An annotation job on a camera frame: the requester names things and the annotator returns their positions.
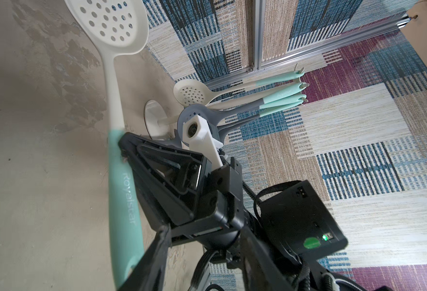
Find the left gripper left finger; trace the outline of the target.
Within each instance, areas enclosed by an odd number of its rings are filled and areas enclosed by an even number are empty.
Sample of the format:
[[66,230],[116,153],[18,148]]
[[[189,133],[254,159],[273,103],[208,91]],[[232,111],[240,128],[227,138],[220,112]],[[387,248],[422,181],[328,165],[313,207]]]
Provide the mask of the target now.
[[162,291],[168,251],[171,245],[170,226],[161,226],[144,256],[118,290]]

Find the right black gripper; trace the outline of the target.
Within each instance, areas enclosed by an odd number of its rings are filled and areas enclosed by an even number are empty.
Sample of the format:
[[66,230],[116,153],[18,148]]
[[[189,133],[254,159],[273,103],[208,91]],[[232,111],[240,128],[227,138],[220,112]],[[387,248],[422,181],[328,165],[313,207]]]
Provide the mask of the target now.
[[231,247],[244,227],[242,166],[215,169],[201,153],[134,133],[118,143],[131,166],[137,197],[152,229],[169,226],[174,246],[197,241]]

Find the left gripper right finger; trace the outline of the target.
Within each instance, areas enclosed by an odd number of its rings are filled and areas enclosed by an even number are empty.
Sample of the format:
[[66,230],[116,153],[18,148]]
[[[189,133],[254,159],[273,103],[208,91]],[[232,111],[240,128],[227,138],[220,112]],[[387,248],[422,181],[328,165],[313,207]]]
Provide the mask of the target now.
[[292,291],[271,258],[269,246],[248,228],[240,235],[241,270],[246,291]]

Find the grey skimmer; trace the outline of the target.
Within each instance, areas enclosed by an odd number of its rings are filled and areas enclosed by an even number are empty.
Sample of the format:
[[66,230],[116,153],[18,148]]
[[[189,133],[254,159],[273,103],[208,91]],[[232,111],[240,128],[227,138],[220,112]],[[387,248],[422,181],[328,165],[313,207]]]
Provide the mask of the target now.
[[229,116],[254,110],[258,111],[256,115],[221,126],[218,130],[218,134],[220,141],[223,142],[224,137],[227,135],[227,129],[232,130],[260,117],[291,109],[303,104],[305,102],[306,95],[303,94],[302,91],[307,87],[309,87],[309,84],[306,82],[293,83],[277,92],[271,93],[251,103],[241,105],[231,110],[209,109],[201,104],[190,105],[185,108],[178,117],[177,134],[179,139],[182,139],[184,124],[195,116],[204,118],[208,122],[210,128],[213,129],[221,120]]
[[250,116],[248,118],[245,118],[245,119],[242,119],[242,120],[239,120],[239,121],[236,121],[236,122],[224,125],[224,126],[219,126],[218,127],[218,135],[219,135],[218,141],[220,141],[221,143],[224,143],[225,137],[227,136],[227,134],[229,132],[231,132],[231,131],[233,131],[233,130],[241,127],[241,126],[244,126],[251,121],[257,120],[260,117],[271,115],[271,114],[276,113],[276,112],[291,109],[291,108],[299,106],[301,104],[308,103],[308,100],[307,100],[305,95],[301,95],[298,98],[292,98],[291,97],[291,99],[294,99],[294,102],[279,105],[279,106],[270,107],[268,109],[264,109],[263,111],[260,111],[256,115]]
[[292,98],[298,98],[302,95],[302,93],[297,93],[288,97],[278,97],[278,93],[273,93],[269,96],[266,96],[264,98],[258,99],[254,102],[251,102],[249,104],[241,105],[237,108],[227,110],[227,111],[219,111],[219,110],[213,110],[213,114],[211,117],[207,119],[211,124],[214,126],[217,126],[219,122],[228,116],[232,116],[238,113],[242,112],[248,112],[248,111],[254,111],[254,110],[260,110],[263,111],[264,109],[268,109],[270,107],[279,106],[287,103],[294,102],[294,99]]

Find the white skimmer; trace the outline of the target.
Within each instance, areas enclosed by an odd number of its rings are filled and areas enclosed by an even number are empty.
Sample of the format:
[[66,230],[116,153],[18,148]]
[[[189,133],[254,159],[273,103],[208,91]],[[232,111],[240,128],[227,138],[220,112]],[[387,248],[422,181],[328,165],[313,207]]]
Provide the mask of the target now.
[[144,255],[143,232],[132,169],[119,141],[126,132],[114,60],[143,50],[149,22],[142,1],[66,1],[103,62],[109,118],[109,237],[112,275],[120,289]]
[[304,76],[304,68],[297,71],[282,73],[279,75],[263,78],[258,81],[251,81],[245,84],[233,86],[218,92],[211,91],[204,83],[198,80],[185,79],[178,81],[173,88],[175,99],[184,107],[192,104],[208,105],[215,98],[232,92],[246,91],[247,89],[255,89],[277,82],[285,82]]

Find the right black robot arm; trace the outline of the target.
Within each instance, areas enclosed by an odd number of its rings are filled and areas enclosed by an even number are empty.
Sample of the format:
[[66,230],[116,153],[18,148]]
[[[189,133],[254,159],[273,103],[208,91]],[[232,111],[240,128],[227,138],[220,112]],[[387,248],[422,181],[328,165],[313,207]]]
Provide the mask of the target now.
[[197,291],[209,264],[240,269],[248,291],[359,291],[319,260],[348,240],[308,181],[254,193],[236,160],[214,168],[198,152],[126,133],[119,141],[138,200],[156,237],[124,291],[163,289],[170,247],[197,241],[206,251],[190,283]]

